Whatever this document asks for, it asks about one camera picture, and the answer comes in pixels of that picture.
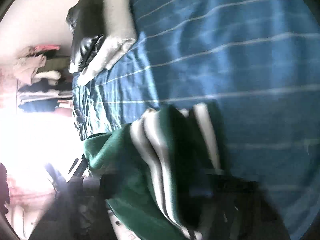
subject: clothes pile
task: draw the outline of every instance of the clothes pile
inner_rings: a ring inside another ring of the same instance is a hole
[[[58,45],[28,46],[17,54],[13,70],[23,85],[18,97],[24,112],[53,112],[60,100],[72,99],[70,57],[56,56],[59,49]]]
[[[136,41],[129,0],[79,0],[67,15],[73,34],[70,73],[86,85],[110,70]]]

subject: bed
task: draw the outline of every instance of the bed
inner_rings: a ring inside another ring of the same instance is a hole
[[[256,180],[291,239],[320,209],[320,27],[303,0],[131,0],[138,41],[73,82],[82,140],[148,108],[215,101],[234,176]]]

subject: folded clothes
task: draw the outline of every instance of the folded clothes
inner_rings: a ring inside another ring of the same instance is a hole
[[[48,92],[23,92],[19,95],[21,102],[37,101],[49,98],[58,98],[59,91],[54,89],[49,89]]]
[[[48,59],[44,66],[37,70],[37,73],[48,72],[51,70],[63,70],[68,68],[70,64],[70,57],[56,57]]]
[[[56,98],[39,100],[33,102],[27,102],[19,105],[19,108],[24,112],[54,112],[55,108],[59,106],[58,100]]]
[[[39,82],[32,84],[31,86],[23,86],[18,89],[20,93],[22,92],[48,92],[49,89],[54,89],[58,91],[70,91],[72,90],[72,83],[70,82],[60,82],[54,85],[57,81],[48,80],[46,78],[41,79]]]
[[[16,58],[39,56],[41,54],[51,58],[59,49],[60,46],[58,45],[27,46],[17,53]]]
[[[34,75],[45,63],[46,57],[43,55],[19,58],[13,66],[13,75],[22,83],[31,85]]]
[[[27,46],[17,53],[16,58],[29,57],[34,55],[34,53],[35,48],[32,46]]]
[[[97,55],[80,73],[78,85],[87,84],[104,68],[111,69],[136,41],[129,0],[103,0],[103,5],[107,37]]]
[[[61,78],[61,74],[58,71],[51,70],[48,72],[40,72],[34,75],[34,80],[38,80],[37,82],[40,81],[42,78],[47,78],[47,79],[52,79],[52,80],[58,80]]]

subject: dark clothing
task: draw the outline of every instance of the dark clothing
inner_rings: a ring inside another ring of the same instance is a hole
[[[55,57],[47,59],[45,65],[38,69],[37,73],[48,72],[51,70],[62,70],[70,65],[70,57]]]
[[[79,0],[66,22],[73,34],[70,73],[81,72],[97,55],[106,34],[102,0]]]
[[[7,183],[7,169],[0,163],[0,213],[7,214],[8,210],[5,203],[10,204],[9,187]]]
[[[39,82],[32,84],[31,86],[23,86],[19,88],[19,92],[39,92],[42,91],[44,93],[48,92],[50,86],[48,84],[47,78],[42,78]]]
[[[54,112],[55,108],[59,106],[58,99],[47,99],[47,100],[38,100],[24,103],[19,105],[19,108],[24,112]]]
[[[35,54],[35,56],[39,56],[39,55],[43,54],[44,56],[47,57],[47,60],[49,60],[49,59],[52,59],[53,57],[55,57],[56,53],[57,53],[56,49],[49,49],[49,50],[37,52]]]
[[[48,92],[49,89],[54,89],[58,91],[71,91],[72,83],[60,82],[56,86],[50,86],[47,78],[42,78],[39,82],[32,84],[31,86],[23,86],[19,88],[19,92]]]

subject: white pillowcase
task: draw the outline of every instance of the white pillowcase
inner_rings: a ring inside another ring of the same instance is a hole
[[[104,68],[111,69],[137,39],[129,0],[103,0],[103,6],[107,37],[97,55],[80,73],[78,85],[86,85]]]

